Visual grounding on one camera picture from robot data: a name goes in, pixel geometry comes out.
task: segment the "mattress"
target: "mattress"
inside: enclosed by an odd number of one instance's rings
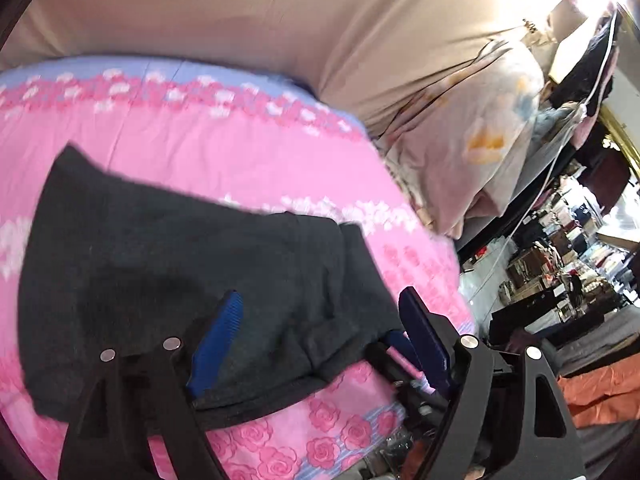
[[[17,349],[20,266],[40,191],[68,143],[138,182],[232,207],[357,222],[394,297],[413,285],[459,332],[452,243],[426,232],[363,126],[292,83],[180,60],[78,57],[0,74],[0,412],[33,464],[57,478],[66,425],[38,416]],[[207,433],[232,480],[333,477],[401,422],[365,362],[280,412]],[[160,475],[174,478],[160,438]]]

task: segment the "bed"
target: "bed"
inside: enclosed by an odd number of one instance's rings
[[[283,78],[148,57],[78,57],[0,74],[0,412],[25,454],[57,477],[65,424],[38,416],[17,351],[17,289],[31,218],[55,156],[71,142],[100,167],[260,212],[360,224],[397,297],[413,285],[459,332],[450,240],[429,234],[363,126]],[[265,418],[208,433],[231,480],[332,478],[401,422],[389,386],[364,362]],[[161,440],[159,473],[174,478]]]

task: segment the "orange cloth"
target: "orange cloth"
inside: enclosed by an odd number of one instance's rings
[[[640,419],[640,354],[558,385],[576,428]]]

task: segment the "pink cloth with yellow stain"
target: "pink cloth with yellow stain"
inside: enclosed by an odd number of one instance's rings
[[[267,76],[165,59],[88,57],[0,75],[0,410],[48,480],[66,425],[38,416],[17,350],[20,266],[38,196],[69,141],[129,178],[227,205],[329,216],[361,225],[391,293],[413,285],[461,332],[474,324],[458,294],[450,240],[425,232],[361,124]],[[231,480],[339,474],[388,436],[402,409],[361,362],[293,406],[209,441]],[[160,438],[160,475],[175,477]]]
[[[543,84],[523,44],[492,41],[472,64],[418,92],[380,137],[386,164],[437,232],[459,238],[465,217],[504,213]]]

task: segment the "white cable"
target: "white cable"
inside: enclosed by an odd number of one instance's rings
[[[596,93],[596,89],[598,88],[598,85],[600,84],[600,78],[602,77],[602,73],[604,72],[604,67],[607,65],[607,60],[609,59],[609,54],[611,53],[611,48],[613,46],[613,33],[615,31],[615,28],[616,28],[616,15],[617,15],[617,13],[618,12],[616,10],[614,10],[613,11],[613,15],[611,17],[611,28],[609,29],[609,42],[607,43],[607,50],[605,52],[604,59],[602,60],[602,64],[600,65],[600,70],[598,70],[598,76],[596,77],[595,84],[593,85],[593,88],[591,89],[591,92],[588,95],[588,97],[585,99],[585,101],[583,103],[580,103],[580,105],[578,107],[578,110],[581,107],[584,107],[584,109],[586,110],[587,105],[591,102],[591,99],[593,98],[593,95]],[[487,284],[487,282],[489,281],[489,279],[492,276],[492,273],[495,270],[495,267],[498,265],[498,262],[500,261],[500,257],[502,256],[502,253],[507,248],[507,245],[509,244],[509,242],[513,238],[513,235],[518,230],[518,228],[520,227],[522,222],[524,222],[524,219],[529,214],[529,211],[531,211],[531,209],[533,208],[535,203],[542,196],[542,193],[545,190],[546,184],[548,184],[549,179],[551,178],[551,174],[553,173],[553,170],[554,170],[554,167],[556,165],[556,162],[558,161],[558,157],[560,157],[560,153],[562,152],[562,149],[564,148],[564,145],[566,144],[566,142],[568,140],[567,137],[569,136],[569,133],[571,132],[571,130],[572,130],[571,128],[567,128],[567,131],[564,133],[564,137],[562,138],[562,142],[560,143],[560,148],[558,149],[558,152],[556,153],[556,156],[554,157],[554,160],[551,162],[551,166],[549,167],[549,171],[546,172],[545,181],[542,183],[542,186],[540,187],[540,191],[536,195],[535,199],[533,199],[533,202],[531,202],[531,204],[529,205],[529,207],[525,211],[524,215],[522,215],[522,218],[517,223],[516,227],[513,229],[513,231],[511,231],[511,234],[504,241],[504,245],[500,249],[500,252],[498,252],[498,256],[496,257],[496,259],[494,261],[494,264],[491,266],[491,269],[489,269],[489,272],[487,273],[487,276],[482,281],[480,286],[472,294],[471,298],[469,298],[469,301],[472,301],[473,298],[476,297],[478,292],[480,292],[480,290]],[[491,310],[489,310],[489,312],[487,313],[487,315],[485,316],[484,319],[486,319],[489,316],[489,314],[491,314]]]

